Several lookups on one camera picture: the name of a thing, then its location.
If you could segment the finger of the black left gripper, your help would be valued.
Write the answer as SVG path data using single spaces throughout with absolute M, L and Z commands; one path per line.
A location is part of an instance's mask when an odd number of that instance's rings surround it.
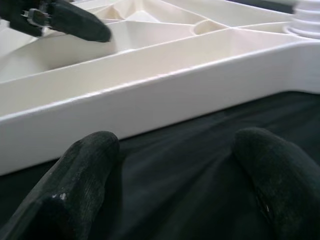
M 54 0 L 49 6 L 49 27 L 77 38 L 106 43 L 111 30 L 95 15 L 65 0 Z

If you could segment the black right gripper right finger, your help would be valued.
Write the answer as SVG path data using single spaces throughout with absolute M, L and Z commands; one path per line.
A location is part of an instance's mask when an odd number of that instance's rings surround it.
M 232 152 L 276 238 L 318 240 L 320 166 L 298 145 L 262 128 L 237 131 Z

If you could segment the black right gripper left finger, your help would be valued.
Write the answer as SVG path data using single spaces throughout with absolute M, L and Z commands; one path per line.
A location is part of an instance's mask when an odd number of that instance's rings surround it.
M 0 230 L 2 240 L 86 240 L 105 199 L 120 143 L 109 131 L 73 143 Z

